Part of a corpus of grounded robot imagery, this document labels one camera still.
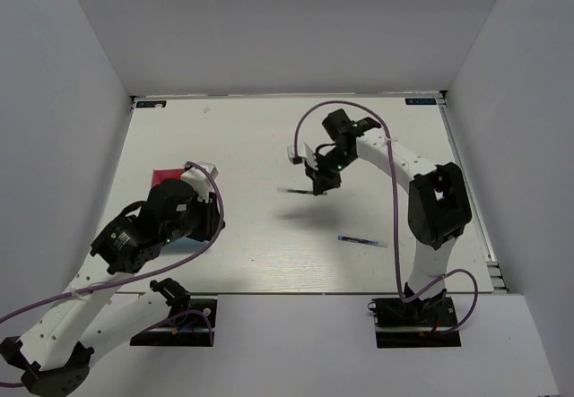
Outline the green ink clear pen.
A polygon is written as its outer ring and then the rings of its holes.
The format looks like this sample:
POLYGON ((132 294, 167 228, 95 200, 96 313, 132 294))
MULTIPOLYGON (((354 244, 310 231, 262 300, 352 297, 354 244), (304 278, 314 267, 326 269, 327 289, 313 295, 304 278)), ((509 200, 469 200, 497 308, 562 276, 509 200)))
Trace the green ink clear pen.
POLYGON ((313 192, 309 191, 309 190, 302 190, 302 189, 295 189, 295 188, 284 188, 284 187, 278 187, 277 192, 288 193, 288 194, 310 194, 310 195, 313 195, 313 192))

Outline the blue ink pen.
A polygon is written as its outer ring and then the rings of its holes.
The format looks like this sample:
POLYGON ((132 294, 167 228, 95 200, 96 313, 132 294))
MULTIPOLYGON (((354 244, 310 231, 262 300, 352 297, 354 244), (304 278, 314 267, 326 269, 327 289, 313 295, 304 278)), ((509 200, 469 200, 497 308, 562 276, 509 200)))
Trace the blue ink pen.
POLYGON ((354 244, 361 244, 365 246, 377 246, 382 248, 387 248, 386 242, 380 242, 373 239, 361 238, 361 237, 349 237, 349 236, 338 236, 337 239, 339 241, 347 242, 347 243, 354 243, 354 244))

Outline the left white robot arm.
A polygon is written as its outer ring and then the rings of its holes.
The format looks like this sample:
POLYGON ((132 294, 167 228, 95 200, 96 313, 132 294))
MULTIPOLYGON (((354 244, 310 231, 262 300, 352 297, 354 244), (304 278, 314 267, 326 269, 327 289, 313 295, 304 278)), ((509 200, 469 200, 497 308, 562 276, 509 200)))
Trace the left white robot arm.
POLYGON ((144 279, 144 265, 181 238, 203 243, 206 251, 224 228, 223 205, 211 178, 170 178, 146 200, 127 205, 91 244, 91 251, 64 293, 48 298, 48 311, 20 336, 1 343, 5 362, 22 371, 18 387, 35 396, 68 396, 105 355, 138 333, 164 324, 202 319, 190 293, 172 278, 152 280, 150 289, 109 319, 98 315, 127 284, 144 279))

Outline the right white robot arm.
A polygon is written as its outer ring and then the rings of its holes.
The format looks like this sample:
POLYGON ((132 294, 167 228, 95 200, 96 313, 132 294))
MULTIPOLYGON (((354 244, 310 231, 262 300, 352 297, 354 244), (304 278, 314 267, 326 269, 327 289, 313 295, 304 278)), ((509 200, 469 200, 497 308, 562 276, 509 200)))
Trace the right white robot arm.
POLYGON ((322 126, 331 140, 330 151, 307 149, 303 159, 313 194, 338 188, 342 171, 356 160, 389 176, 392 190, 406 192, 407 224, 416 247, 409 278, 396 286, 406 316, 416 324, 428 323, 446 297, 444 280, 452 249, 472 219, 461 168, 454 162, 435 164, 409 150, 377 117, 353 121, 337 109, 322 126))

